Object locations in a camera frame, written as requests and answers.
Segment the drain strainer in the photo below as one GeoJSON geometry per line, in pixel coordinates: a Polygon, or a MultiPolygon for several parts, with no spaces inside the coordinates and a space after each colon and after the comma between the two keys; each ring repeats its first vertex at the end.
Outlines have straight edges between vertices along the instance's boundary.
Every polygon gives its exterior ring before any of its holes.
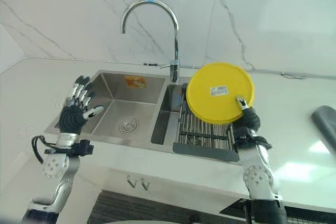
{"type": "Polygon", "coordinates": [[[131,134],[138,128],[138,121],[134,118],[126,118],[119,123],[119,131],[122,134],[131,134]]]}

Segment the dark floor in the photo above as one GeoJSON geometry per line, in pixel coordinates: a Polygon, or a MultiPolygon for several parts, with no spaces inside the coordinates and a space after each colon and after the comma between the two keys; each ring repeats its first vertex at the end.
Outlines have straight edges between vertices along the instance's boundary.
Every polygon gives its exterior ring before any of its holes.
{"type": "Polygon", "coordinates": [[[160,220],[181,224],[244,224],[244,221],[205,214],[186,208],[175,207],[147,199],[136,198],[103,190],[97,201],[88,224],[101,224],[122,220],[160,220]]]}

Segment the orange label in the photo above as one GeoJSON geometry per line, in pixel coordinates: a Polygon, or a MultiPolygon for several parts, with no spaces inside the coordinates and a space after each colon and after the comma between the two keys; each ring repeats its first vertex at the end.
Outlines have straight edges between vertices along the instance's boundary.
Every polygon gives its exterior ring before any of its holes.
{"type": "Polygon", "coordinates": [[[126,86],[129,88],[146,88],[145,78],[142,76],[124,76],[126,81],[126,86]]]}

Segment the yellow plate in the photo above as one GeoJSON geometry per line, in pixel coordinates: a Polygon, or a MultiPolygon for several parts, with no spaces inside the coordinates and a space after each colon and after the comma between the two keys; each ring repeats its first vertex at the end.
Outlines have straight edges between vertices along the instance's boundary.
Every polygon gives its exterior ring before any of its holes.
{"type": "Polygon", "coordinates": [[[236,101],[238,95],[252,105],[252,80],[243,69],[224,62],[202,67],[190,80],[186,92],[191,111],[213,124],[232,123],[243,115],[236,101]]]}

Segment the chrome faucet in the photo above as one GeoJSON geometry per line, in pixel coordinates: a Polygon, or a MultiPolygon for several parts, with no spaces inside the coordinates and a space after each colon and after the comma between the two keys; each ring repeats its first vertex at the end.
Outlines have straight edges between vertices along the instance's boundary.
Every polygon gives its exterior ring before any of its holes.
{"type": "Polygon", "coordinates": [[[164,2],[161,2],[160,0],[136,0],[129,4],[129,6],[125,9],[122,18],[121,18],[121,26],[120,26],[120,32],[122,34],[125,33],[125,24],[126,24],[126,19],[128,15],[131,13],[131,11],[136,8],[139,5],[144,5],[144,4],[152,4],[152,5],[157,5],[164,9],[168,15],[171,17],[174,28],[175,28],[175,59],[170,62],[169,65],[166,66],[161,66],[160,68],[166,68],[170,67],[170,79],[172,82],[178,82],[179,78],[179,70],[180,70],[180,60],[179,60],[179,53],[178,53],[178,43],[179,43],[179,23],[177,22],[177,18],[173,11],[167,6],[164,2]]]}

